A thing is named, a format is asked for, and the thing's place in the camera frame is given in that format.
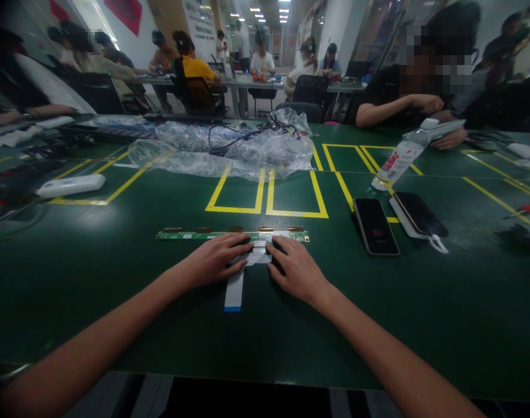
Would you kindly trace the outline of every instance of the white shirt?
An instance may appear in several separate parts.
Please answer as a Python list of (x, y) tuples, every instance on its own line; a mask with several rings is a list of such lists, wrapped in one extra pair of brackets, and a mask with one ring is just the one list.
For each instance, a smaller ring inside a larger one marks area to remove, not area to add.
[(237, 32), (237, 37), (240, 41), (240, 56), (242, 58), (249, 58), (249, 32), (243, 26)]
[(69, 106), (79, 113), (96, 113), (75, 90), (42, 64), (21, 54), (15, 54), (15, 59), (28, 79), (46, 95), (51, 104)]
[(272, 55), (270, 53), (266, 53), (264, 58), (261, 58), (259, 56), (258, 52), (255, 52), (253, 54), (253, 59), (251, 60), (251, 69), (253, 71), (262, 71), (264, 64), (266, 63), (266, 70), (267, 71), (274, 71), (275, 69), (275, 61), (272, 59)]

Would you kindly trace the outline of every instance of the forearm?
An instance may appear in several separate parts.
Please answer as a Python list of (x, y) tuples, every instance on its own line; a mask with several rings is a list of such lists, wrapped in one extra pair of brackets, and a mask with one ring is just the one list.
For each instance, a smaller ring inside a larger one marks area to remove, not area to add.
[(380, 106), (368, 107), (364, 110), (361, 110), (362, 106), (364, 105), (360, 106), (356, 115), (356, 126), (358, 128), (367, 128), (377, 125), (386, 119), (389, 119), (391, 116), (396, 115), (396, 113), (406, 109), (410, 106), (410, 98), (404, 96), (393, 102), (381, 104)]
[(182, 293), (160, 276), (5, 388), (2, 409), (9, 417), (61, 416)]
[(335, 287), (327, 294), (316, 309), (352, 344), (403, 416), (484, 417), (453, 385)]

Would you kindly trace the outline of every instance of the green circuit board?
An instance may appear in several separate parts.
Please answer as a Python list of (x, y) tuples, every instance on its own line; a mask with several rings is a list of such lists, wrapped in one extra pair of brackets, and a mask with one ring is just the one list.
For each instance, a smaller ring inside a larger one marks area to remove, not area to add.
[[(299, 242), (309, 242), (307, 231), (302, 227), (289, 227), (289, 230), (272, 230), (272, 228), (260, 228), (256, 232), (246, 232), (243, 230), (231, 230), (230, 232), (244, 232), (250, 235), (249, 241), (266, 241), (271, 242), (272, 237), (282, 235), (288, 238), (295, 239)], [(161, 240), (208, 240), (219, 235), (224, 235), (227, 232), (213, 232), (209, 228), (199, 228), (195, 232), (184, 232), (181, 228), (164, 228), (156, 234), (156, 239)]]

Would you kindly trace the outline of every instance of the water bottle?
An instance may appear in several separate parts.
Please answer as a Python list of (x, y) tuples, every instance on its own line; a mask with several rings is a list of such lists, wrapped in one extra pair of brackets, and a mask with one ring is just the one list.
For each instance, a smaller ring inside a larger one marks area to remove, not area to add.
[(402, 135), (402, 141), (387, 162), (383, 164), (371, 185), (377, 190), (390, 189), (402, 174), (420, 156), (431, 141), (430, 130), (439, 124), (437, 119), (425, 119), (415, 131)]

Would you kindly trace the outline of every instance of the phone screen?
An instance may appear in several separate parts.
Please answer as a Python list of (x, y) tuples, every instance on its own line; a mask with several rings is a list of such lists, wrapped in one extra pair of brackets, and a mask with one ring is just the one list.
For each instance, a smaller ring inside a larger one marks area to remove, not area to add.
[(354, 199), (366, 250), (375, 255), (398, 255), (398, 246), (379, 199)]
[(440, 237), (449, 236), (449, 231), (443, 226), (431, 209), (417, 193), (396, 192), (402, 207), (408, 212), (418, 232)]

